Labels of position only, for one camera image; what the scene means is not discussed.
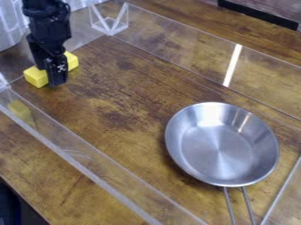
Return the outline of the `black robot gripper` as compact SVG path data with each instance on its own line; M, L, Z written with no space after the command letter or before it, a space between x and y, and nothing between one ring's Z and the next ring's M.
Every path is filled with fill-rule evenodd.
M23 0L23 13L30 18L27 41L36 67L46 69L48 84L58 86L68 79L63 43L72 37L71 6L63 0Z

